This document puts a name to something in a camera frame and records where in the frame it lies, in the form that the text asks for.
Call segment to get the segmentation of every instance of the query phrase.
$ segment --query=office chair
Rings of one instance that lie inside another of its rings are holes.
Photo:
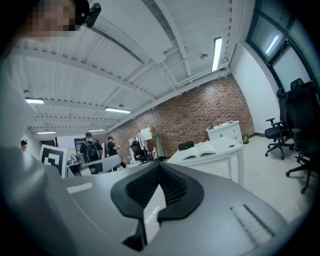
[[[290,137],[291,134],[291,121],[288,116],[287,110],[286,110],[286,95],[285,91],[283,88],[280,88],[276,92],[276,96],[279,99],[279,107],[280,107],[280,121],[279,122],[274,122],[275,118],[270,118],[265,120],[266,122],[271,122],[272,128],[268,128],[264,131],[265,137],[268,139],[273,139],[273,142],[276,143],[270,143],[268,145],[268,150],[265,153],[265,156],[268,156],[268,153],[270,151],[273,151],[275,149],[280,149],[281,151],[281,160],[285,159],[285,154],[282,149],[282,147],[289,147],[290,150],[294,149],[294,144],[287,144],[286,141]]]
[[[315,93],[314,88],[311,87],[294,87],[288,91],[285,103],[294,126],[292,129],[294,149],[300,151],[296,156],[296,161],[303,163],[299,167],[290,169],[285,175],[289,177],[292,172],[308,171],[306,184],[301,194],[304,194],[308,188],[311,171],[320,172],[320,122],[315,114],[312,100]]]
[[[130,148],[133,151],[134,160],[141,161],[140,165],[148,162],[149,155],[145,154],[145,151],[141,149],[139,141],[133,141]]]

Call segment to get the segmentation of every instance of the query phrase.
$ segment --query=red brick wall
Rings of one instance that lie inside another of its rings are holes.
[[[153,126],[168,155],[172,156],[181,143],[208,140],[205,129],[217,125],[218,119],[223,123],[239,120],[242,134],[254,132],[246,99],[232,75],[207,82],[159,104],[106,134],[105,141],[112,136],[115,144],[121,146],[118,153],[126,158],[130,156],[128,140],[138,131]],[[154,136],[148,145],[149,150],[156,145]]]

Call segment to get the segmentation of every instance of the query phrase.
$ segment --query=fluorescent light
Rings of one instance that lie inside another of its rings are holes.
[[[213,56],[212,71],[216,71],[218,68],[221,48],[222,48],[222,38],[219,37],[214,40],[214,56]]]
[[[88,130],[88,132],[103,132],[105,129]]]
[[[109,108],[109,107],[107,107],[105,109],[105,111],[119,112],[119,113],[126,113],[126,114],[130,114],[131,113],[131,111],[128,111],[128,110],[115,109],[115,108]]]
[[[55,131],[38,131],[37,134],[55,134]]]
[[[25,101],[28,102],[29,104],[44,104],[45,103],[43,98],[26,97]]]
[[[277,35],[274,37],[274,39],[272,40],[269,48],[265,51],[266,54],[269,55],[269,52],[270,52],[271,49],[274,47],[274,45],[275,45],[275,43],[278,41],[278,39],[279,39],[279,35],[277,34]]]

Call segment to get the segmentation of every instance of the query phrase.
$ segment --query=backpack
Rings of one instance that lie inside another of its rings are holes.
[[[98,159],[100,159],[100,154],[99,151],[97,150],[97,147],[95,145],[96,141],[93,140],[91,144],[89,144],[89,142],[85,141],[83,142],[84,144],[86,144],[86,152],[84,153],[84,155],[86,156],[86,159],[88,162],[91,161],[96,161]]]

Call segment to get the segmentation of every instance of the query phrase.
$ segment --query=white ceiling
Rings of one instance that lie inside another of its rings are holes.
[[[34,105],[31,132],[57,131],[59,137],[91,129],[110,131],[165,100],[228,74],[243,0],[97,2],[102,12],[95,25],[140,60],[86,27],[51,42],[19,42],[9,57],[13,84],[24,97],[45,99],[44,105]],[[226,69],[212,73],[218,37],[223,38],[218,69]],[[201,54],[208,58],[201,59]],[[121,103],[132,114],[104,111]]]

